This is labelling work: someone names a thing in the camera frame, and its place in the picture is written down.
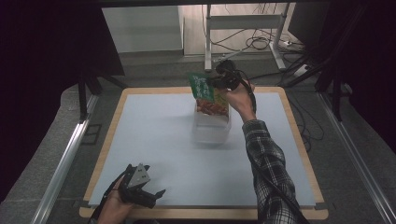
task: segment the hand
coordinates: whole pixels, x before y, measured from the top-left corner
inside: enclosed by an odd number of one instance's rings
[[[224,89],[221,90],[220,93],[224,99],[228,101],[230,106],[239,113],[244,123],[251,119],[256,119],[256,114],[253,112],[253,105],[248,95],[248,91],[242,84],[239,84],[239,86],[233,91]]]
[[[98,224],[119,224],[128,217],[133,205],[131,203],[124,203],[121,200],[118,191],[120,182],[117,181],[114,189],[108,194],[105,205],[98,218]]]

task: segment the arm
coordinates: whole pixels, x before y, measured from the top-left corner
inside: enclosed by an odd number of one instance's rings
[[[262,120],[257,120],[252,110],[248,93],[242,85],[234,91],[222,91],[229,104],[239,113],[244,121],[242,127],[247,146],[247,154],[259,166],[253,168],[254,189],[258,201],[259,222],[263,223],[297,223],[297,216],[287,204],[262,179],[259,172],[272,181],[297,206],[295,188],[285,168],[282,149],[273,141]]]

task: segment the metal rail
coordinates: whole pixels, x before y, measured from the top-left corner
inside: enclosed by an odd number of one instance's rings
[[[372,197],[375,206],[377,207],[380,215],[384,219],[385,223],[392,224],[396,223],[395,212],[392,209],[387,196],[382,191],[381,187],[376,182],[375,178],[371,174],[369,168],[364,162],[361,154],[350,138],[343,122],[338,121],[331,110],[331,102],[325,93],[318,93],[319,100],[322,102],[323,107],[326,109],[327,115],[329,116],[332,125],[339,134],[343,144],[346,148],[346,152],[349,158],[352,160],[359,176],[361,177],[364,186],[367,188],[370,196]]]
[[[88,116],[82,123],[78,124],[74,130],[73,135],[70,138],[70,141],[67,144],[64,154],[62,155],[62,158],[58,164],[58,167],[56,168],[55,173],[53,174],[52,179],[47,186],[46,192],[44,193],[43,198],[41,199],[41,202],[35,211],[35,215],[33,216],[31,224],[47,222],[47,219],[50,216],[50,211],[55,204],[56,198],[58,197],[62,185],[64,184],[64,180],[66,179],[73,159],[76,156],[82,137],[84,136],[88,124],[90,123],[92,112],[98,98],[99,97],[95,95],[91,96],[87,105]]]

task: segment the snack bag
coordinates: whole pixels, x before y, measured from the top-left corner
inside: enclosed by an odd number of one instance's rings
[[[208,86],[207,74],[188,73],[192,94],[196,100],[197,112],[211,116],[229,116],[228,102],[222,98],[218,89]]]

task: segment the white board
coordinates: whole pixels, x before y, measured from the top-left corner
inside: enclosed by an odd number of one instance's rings
[[[286,168],[300,205],[315,199],[278,93],[255,93],[257,117],[284,150]],[[232,128],[221,145],[194,143],[195,100],[191,94],[131,94],[125,102],[104,169],[89,205],[97,205],[110,183],[131,163],[150,165],[144,190],[166,189],[158,205],[255,206],[253,174],[243,122],[231,112]]]

